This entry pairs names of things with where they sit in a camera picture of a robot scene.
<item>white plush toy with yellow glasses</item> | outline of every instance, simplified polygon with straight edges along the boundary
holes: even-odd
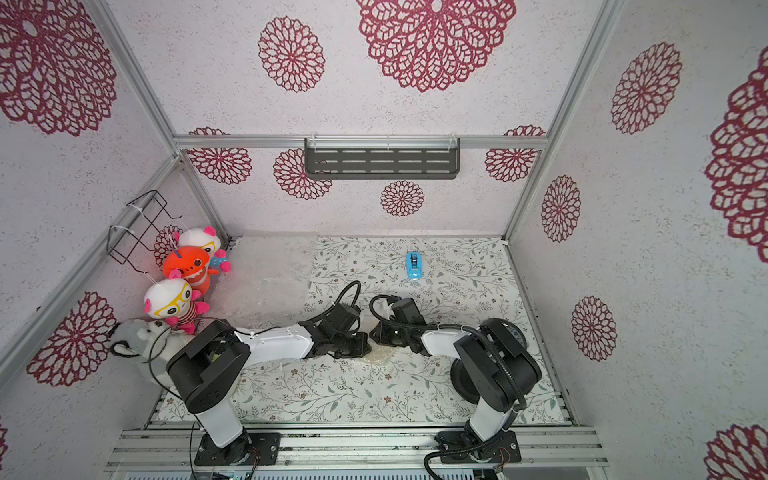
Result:
[[[213,227],[190,228],[184,233],[174,233],[174,239],[179,247],[199,247],[210,257],[209,267],[222,272],[232,270],[232,263],[227,260],[227,252],[221,249],[221,240],[216,236]]]
[[[196,302],[200,292],[192,290],[186,280],[181,278],[179,270],[170,272],[169,278],[155,283],[144,294],[144,313],[154,319],[165,319],[169,325],[176,325],[185,320],[194,319],[209,310],[205,302]],[[194,333],[194,323],[179,326],[190,335]]]

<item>orange plush toy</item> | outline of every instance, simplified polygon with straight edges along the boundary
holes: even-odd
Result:
[[[169,276],[174,270],[181,272],[193,290],[205,293],[210,288],[210,276],[218,275],[219,270],[208,268],[210,257],[208,252],[199,247],[178,247],[171,251],[163,262],[163,274]]]

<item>blue toy car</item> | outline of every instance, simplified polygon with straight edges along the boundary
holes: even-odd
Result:
[[[422,254],[419,252],[409,252],[406,255],[406,269],[408,278],[416,280],[422,277]]]

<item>red mandala pattern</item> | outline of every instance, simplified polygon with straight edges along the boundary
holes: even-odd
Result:
[[[466,81],[488,63],[515,16],[514,0],[357,0],[368,55],[400,86],[424,92]]]
[[[613,313],[599,298],[579,300],[571,318],[571,331],[578,349],[593,360],[607,359],[616,348],[616,322]]]
[[[2,458],[8,451],[8,445],[5,443],[6,433],[8,433],[8,429],[4,429],[0,424],[0,471],[2,471]]]
[[[768,263],[768,47],[749,80],[731,92],[710,140],[710,205],[728,219],[728,235],[754,245]]]
[[[86,292],[27,365],[27,373],[51,386],[85,380],[106,360],[108,333],[115,323],[107,299]]]
[[[76,0],[0,0],[0,103],[46,134],[98,130],[118,97],[104,40]]]
[[[197,128],[190,135],[228,135],[218,128]],[[191,148],[187,155],[197,171],[220,184],[238,184],[250,175],[250,157],[245,148]]]
[[[178,247],[176,239],[174,238],[174,232],[182,233],[182,230],[176,225],[163,227],[163,230],[160,230],[160,233],[157,234],[157,238],[154,241],[154,252],[152,252],[152,254],[154,255],[154,262],[157,264],[157,268],[159,268],[160,271],[163,271],[163,262],[165,261],[165,258],[174,248]]]
[[[322,197],[333,185],[331,180],[312,180],[307,177],[304,150],[298,148],[281,152],[275,159],[273,173],[280,188],[304,200]]]
[[[611,107],[616,130],[632,135],[654,124],[674,98],[682,68],[674,44],[662,41],[639,54],[616,85]]]
[[[541,225],[547,238],[559,243],[570,237],[580,214],[581,200],[576,182],[568,175],[554,179],[541,202]]]
[[[768,432],[759,426],[731,425],[707,442],[707,480],[764,480],[768,478]]]
[[[382,207],[395,217],[407,217],[424,204],[424,190],[413,182],[398,180],[384,187]]]
[[[540,137],[545,135],[541,127],[520,125],[504,135]],[[485,169],[496,180],[514,182],[528,176],[538,152],[532,148],[493,149],[485,154]]]
[[[293,18],[275,18],[259,39],[261,65],[276,84],[288,91],[314,88],[326,70],[323,47],[312,30]]]

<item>bubble wrap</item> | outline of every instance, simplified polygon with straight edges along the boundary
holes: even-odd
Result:
[[[246,232],[227,251],[232,271],[214,277],[210,316],[241,328],[291,325],[309,291],[316,233]]]

